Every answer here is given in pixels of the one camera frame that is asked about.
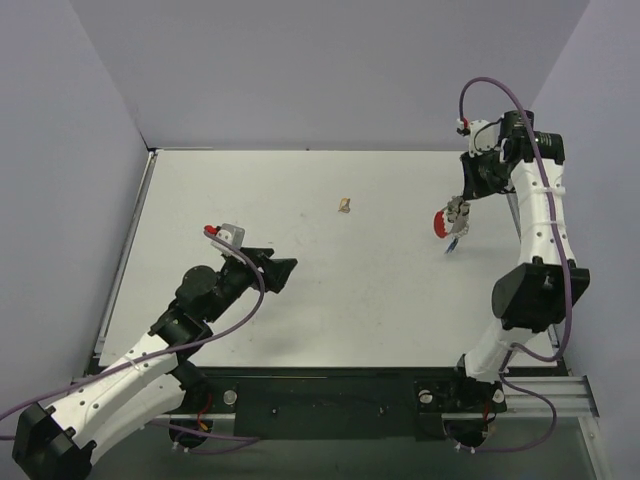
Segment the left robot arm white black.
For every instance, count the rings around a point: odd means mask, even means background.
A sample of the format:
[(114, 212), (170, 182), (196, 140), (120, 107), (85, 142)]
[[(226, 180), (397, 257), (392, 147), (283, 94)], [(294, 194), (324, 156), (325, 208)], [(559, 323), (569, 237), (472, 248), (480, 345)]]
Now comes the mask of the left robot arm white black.
[(66, 396), (21, 408), (12, 458), (30, 479), (85, 479), (116, 444), (157, 416), (192, 412), (206, 397), (190, 362), (217, 339), (210, 325), (247, 290), (279, 293), (297, 266), (271, 248), (234, 248), (220, 270), (200, 265), (183, 276), (167, 310), (109, 368), (73, 385)]

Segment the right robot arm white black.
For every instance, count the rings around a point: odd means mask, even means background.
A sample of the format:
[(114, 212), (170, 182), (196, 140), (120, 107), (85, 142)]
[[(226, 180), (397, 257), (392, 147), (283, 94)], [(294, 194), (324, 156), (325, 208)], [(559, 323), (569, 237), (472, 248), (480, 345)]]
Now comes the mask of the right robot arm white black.
[(463, 357), (466, 374), (447, 383), (449, 402), (468, 409), (483, 395), (479, 381), (493, 383), (512, 355), (550, 326), (564, 322), (590, 284), (576, 264), (564, 218), (564, 144), (560, 135), (529, 133), (530, 111), (508, 111), (498, 120), (460, 121), (468, 150), (460, 157), (465, 201), (513, 193), (520, 252), (515, 267), (496, 281), (494, 319)]

